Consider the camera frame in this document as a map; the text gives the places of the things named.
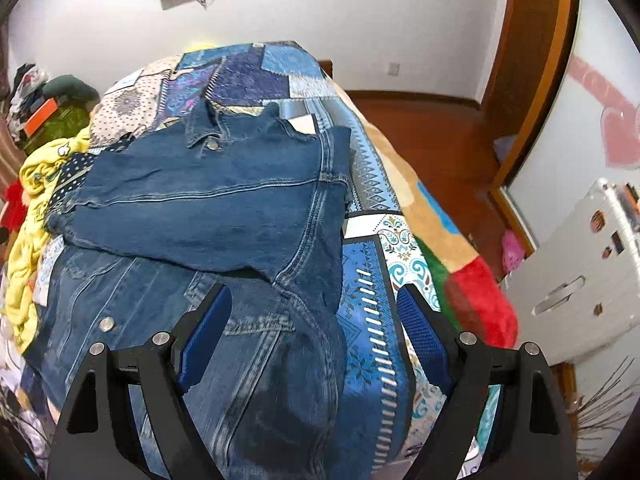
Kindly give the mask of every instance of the blue denim jacket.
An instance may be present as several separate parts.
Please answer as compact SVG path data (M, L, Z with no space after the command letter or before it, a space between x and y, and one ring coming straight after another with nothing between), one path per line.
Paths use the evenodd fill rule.
M275 104L253 117L201 102L124 152L100 154L48 220L70 245L27 357L54 403L92 343L140 344L220 281L232 316L185 397L206 446L226 478L323 478L344 382L335 313L349 140L342 127L300 134Z

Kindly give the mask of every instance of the blue gripper pad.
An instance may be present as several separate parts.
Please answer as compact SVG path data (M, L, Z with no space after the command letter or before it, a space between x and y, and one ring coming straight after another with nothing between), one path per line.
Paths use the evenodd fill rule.
M398 291L396 305L427 380L448 396L453 389L453 380L449 376L447 351L405 286Z
M226 322L231 316L231 304L231 291L227 286L223 286L185 345L180 361L180 373L175 381L183 393L198 384L204 375Z

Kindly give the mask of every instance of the electrical outlet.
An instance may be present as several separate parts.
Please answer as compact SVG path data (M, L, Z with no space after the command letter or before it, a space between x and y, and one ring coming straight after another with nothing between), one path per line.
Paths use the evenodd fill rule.
M400 72L400 63L392 62L386 67L387 75L398 75L398 72Z

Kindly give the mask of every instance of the wooden floor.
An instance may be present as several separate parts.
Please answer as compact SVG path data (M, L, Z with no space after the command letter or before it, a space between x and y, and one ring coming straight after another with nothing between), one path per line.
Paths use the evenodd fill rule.
M356 106L412 165L444 211L501 279L506 227L488 195L498 170L477 110L462 105L355 98Z

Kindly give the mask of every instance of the yellow clothing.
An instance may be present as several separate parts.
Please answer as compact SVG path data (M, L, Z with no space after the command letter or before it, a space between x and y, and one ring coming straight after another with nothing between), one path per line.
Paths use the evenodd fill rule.
M44 230L44 213L58 181L58 170L69 155L84 153L88 148L89 127L86 127L72 139L52 140L38 148L20 168L20 183L31 201L9 254L4 302L5 314L14 326L15 345L20 353L29 346L38 327L36 308L31 301L33 291L28 282L49 239L49 233Z

